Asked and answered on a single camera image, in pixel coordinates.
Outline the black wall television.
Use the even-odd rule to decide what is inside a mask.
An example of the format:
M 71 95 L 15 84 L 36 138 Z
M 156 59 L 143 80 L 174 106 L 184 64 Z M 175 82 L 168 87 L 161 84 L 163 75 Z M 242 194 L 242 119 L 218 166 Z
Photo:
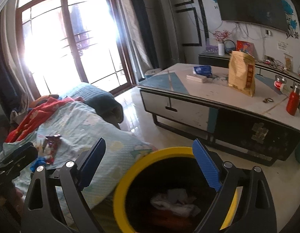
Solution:
M 250 23 L 288 32 L 282 0 L 217 0 L 223 21 Z

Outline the light blue cartoon bedsheet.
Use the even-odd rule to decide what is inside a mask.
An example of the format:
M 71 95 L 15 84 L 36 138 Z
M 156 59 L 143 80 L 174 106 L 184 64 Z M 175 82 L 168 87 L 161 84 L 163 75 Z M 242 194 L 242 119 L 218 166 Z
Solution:
M 139 159 L 156 148 L 139 140 L 133 133 L 123 131 L 98 116 L 95 110 L 74 101 L 60 107 L 46 122 L 23 140 L 4 143 L 0 162 L 26 142 L 32 142 L 43 155 L 46 136 L 60 134 L 55 161 L 48 169 L 60 168 L 69 160 L 76 160 L 100 139 L 106 142 L 106 153 L 90 183 L 82 194 L 101 225 L 114 225 L 112 194 L 118 182 Z

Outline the blue tissue pack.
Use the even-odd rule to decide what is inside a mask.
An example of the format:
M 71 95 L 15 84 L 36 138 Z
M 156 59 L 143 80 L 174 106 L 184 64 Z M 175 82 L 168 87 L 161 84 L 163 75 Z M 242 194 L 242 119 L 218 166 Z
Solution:
M 212 67 L 210 65 L 200 65 L 193 67 L 193 73 L 205 77 L 212 77 Z

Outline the white plastic bag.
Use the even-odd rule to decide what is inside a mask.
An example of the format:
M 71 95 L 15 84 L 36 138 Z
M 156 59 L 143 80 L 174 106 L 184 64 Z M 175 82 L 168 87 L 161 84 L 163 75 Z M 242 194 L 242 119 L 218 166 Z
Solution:
M 151 204 L 159 210 L 171 211 L 182 217 L 195 217 L 201 209 L 194 204 L 196 197 L 188 196 L 185 189 L 169 189 L 165 194 L 158 194 L 151 199 Z

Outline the dark blue left curtain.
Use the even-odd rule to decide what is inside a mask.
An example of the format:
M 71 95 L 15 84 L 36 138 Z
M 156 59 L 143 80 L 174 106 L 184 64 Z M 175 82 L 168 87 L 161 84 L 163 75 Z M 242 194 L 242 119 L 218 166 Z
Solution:
M 16 43 L 15 13 L 4 6 L 0 12 L 0 104 L 12 122 L 28 112 L 33 100 L 25 75 Z

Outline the white vase pink flowers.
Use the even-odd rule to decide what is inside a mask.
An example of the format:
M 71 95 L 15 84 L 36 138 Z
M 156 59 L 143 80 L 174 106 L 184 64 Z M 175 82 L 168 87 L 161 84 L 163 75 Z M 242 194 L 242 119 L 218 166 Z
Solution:
M 213 32 L 213 37 L 218 43 L 218 54 L 220 56 L 223 56 L 225 54 L 224 41 L 227 40 L 230 35 L 231 32 L 228 30 L 216 30 L 215 32 Z

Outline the blue white small bin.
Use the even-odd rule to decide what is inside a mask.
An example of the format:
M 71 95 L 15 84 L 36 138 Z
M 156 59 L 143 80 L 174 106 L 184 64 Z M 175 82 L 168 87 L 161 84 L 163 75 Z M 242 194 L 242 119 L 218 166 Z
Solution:
M 152 69 L 152 70 L 148 70 L 148 71 L 145 72 L 144 77 L 145 77 L 145 79 L 148 79 L 148 78 L 160 73 L 161 71 L 162 71 L 161 68 L 155 68 L 155 69 Z

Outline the white flat box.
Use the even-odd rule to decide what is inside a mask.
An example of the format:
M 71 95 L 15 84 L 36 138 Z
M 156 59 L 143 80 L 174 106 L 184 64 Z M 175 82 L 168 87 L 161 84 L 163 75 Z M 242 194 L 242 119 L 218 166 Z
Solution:
M 189 74 L 186 75 L 186 78 L 190 81 L 198 82 L 198 83 L 205 83 L 207 82 L 207 77 L 198 74 Z

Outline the standing air conditioner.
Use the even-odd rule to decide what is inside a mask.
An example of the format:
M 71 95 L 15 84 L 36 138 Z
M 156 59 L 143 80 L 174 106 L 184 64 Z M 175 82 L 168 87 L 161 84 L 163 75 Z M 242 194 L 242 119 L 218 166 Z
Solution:
M 164 70 L 184 61 L 179 23 L 176 20 L 172 0 L 154 0 L 154 13 L 160 42 L 158 47 L 160 68 Z

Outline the red purple snack wrapper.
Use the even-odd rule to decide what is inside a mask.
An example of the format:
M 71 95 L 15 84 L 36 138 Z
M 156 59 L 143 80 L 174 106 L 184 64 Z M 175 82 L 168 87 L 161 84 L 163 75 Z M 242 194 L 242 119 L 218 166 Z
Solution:
M 45 158 L 47 165 L 52 165 L 54 163 L 58 147 L 61 144 L 61 137 L 60 134 L 45 137 L 42 148 L 43 157 Z

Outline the red plastic bag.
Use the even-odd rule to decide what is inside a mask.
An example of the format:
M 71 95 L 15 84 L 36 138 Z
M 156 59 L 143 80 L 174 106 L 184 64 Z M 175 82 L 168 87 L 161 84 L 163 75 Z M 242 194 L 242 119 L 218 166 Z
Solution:
M 152 223 L 159 228 L 174 232 L 189 232 L 193 230 L 190 218 L 173 214 L 167 210 L 156 210 L 152 213 Z

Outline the yellow paper bag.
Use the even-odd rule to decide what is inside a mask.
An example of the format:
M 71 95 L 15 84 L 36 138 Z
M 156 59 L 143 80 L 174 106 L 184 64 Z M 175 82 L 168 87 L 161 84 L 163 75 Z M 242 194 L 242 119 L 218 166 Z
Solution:
M 250 54 L 232 51 L 228 64 L 228 86 L 245 95 L 255 94 L 255 58 Z

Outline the teal quilted mattress pad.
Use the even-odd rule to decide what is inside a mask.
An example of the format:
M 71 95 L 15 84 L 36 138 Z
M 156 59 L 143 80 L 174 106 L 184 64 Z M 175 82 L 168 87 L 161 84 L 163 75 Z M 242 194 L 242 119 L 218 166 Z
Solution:
M 61 95 L 63 98 L 67 96 L 71 98 L 81 97 L 84 104 L 93 108 L 103 120 L 113 124 L 118 129 L 120 128 L 119 124 L 124 120 L 123 107 L 111 93 L 82 82 Z

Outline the brown framed glass door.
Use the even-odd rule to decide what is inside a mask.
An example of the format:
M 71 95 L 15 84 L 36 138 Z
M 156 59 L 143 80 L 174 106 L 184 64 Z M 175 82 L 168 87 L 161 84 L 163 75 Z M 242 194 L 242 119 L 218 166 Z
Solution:
M 84 82 L 113 95 L 135 77 L 116 0 L 16 0 L 16 39 L 34 98 Z

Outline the white marble coffee table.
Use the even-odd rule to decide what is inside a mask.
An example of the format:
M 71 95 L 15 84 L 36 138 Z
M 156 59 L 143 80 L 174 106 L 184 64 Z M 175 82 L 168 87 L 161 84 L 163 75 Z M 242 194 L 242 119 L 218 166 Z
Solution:
M 228 69 L 213 67 L 200 83 L 194 65 L 178 63 L 139 84 L 145 110 L 157 126 L 226 153 L 271 166 L 300 143 L 300 113 L 286 111 L 287 96 L 273 80 L 255 76 L 253 96 L 228 85 Z

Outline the red thermos bottle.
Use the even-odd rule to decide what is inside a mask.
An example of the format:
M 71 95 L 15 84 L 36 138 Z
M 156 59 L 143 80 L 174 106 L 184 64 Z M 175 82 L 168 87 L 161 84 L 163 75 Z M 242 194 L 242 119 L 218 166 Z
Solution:
M 286 106 L 286 111 L 294 116 L 296 114 L 297 108 L 300 102 L 300 85 L 294 85 Z

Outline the blue crumpled wrapper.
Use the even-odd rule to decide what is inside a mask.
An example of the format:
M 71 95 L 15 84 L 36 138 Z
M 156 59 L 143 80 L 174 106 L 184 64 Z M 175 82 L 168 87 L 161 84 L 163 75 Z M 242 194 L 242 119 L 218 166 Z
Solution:
M 47 162 L 45 157 L 37 157 L 36 160 L 34 160 L 33 163 L 31 164 L 30 170 L 32 171 L 32 173 L 34 173 L 39 166 L 46 166 L 46 165 Z

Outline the red floral blanket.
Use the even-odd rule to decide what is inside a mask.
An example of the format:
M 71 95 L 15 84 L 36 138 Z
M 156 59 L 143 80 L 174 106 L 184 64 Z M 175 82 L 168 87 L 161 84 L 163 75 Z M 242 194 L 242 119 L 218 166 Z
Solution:
M 5 142 L 13 143 L 23 140 L 28 134 L 46 122 L 60 107 L 74 101 L 71 97 L 61 100 L 53 97 L 47 98 L 45 103 L 36 106 L 28 113 L 19 126 L 9 133 Z

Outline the yellow rimmed black trash bin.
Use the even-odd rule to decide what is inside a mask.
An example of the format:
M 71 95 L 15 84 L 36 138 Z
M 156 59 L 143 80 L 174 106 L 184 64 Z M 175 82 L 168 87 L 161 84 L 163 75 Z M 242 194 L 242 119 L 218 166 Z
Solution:
M 191 147 L 150 153 L 120 180 L 113 212 L 121 232 L 193 232 L 223 187 L 224 166 Z

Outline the red picture card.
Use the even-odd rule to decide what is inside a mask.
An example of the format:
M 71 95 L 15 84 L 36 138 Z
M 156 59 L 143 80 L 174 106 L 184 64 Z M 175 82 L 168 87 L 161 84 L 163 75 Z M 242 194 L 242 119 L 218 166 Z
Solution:
M 254 55 L 254 44 L 246 41 L 237 41 L 236 50 L 239 52 L 247 53 L 251 56 Z

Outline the black tv cabinet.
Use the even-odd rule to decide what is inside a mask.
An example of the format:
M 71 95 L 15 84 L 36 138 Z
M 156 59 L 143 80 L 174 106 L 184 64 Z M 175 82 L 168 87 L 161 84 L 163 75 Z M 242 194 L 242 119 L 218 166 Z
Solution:
M 220 56 L 214 53 L 201 53 L 199 54 L 199 64 L 200 65 L 211 65 L 215 67 L 228 68 L 228 63 L 230 61 L 229 55 Z M 287 85 L 293 88 L 294 85 L 300 85 L 300 77 L 293 72 L 285 72 L 279 68 L 275 68 L 274 65 L 267 65 L 264 63 L 256 62 L 256 73 L 260 76 L 275 79 L 276 75 L 281 75 L 287 81 Z

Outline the grey right curtain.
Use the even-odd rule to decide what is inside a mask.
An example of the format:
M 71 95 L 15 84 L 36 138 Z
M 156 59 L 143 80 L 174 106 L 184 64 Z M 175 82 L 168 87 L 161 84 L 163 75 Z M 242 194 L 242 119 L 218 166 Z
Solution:
M 116 0 L 120 11 L 124 41 L 134 77 L 139 82 L 145 73 L 158 68 L 158 59 L 144 0 Z

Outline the red white can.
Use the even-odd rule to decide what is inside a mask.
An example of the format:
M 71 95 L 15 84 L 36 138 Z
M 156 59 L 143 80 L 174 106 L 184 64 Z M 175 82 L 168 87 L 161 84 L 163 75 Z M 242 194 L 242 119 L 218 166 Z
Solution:
M 286 96 L 289 96 L 292 92 L 292 89 L 290 86 L 287 85 L 287 80 L 285 77 L 282 77 L 281 75 L 275 75 L 275 81 L 274 86 L 280 90 L 280 92 Z

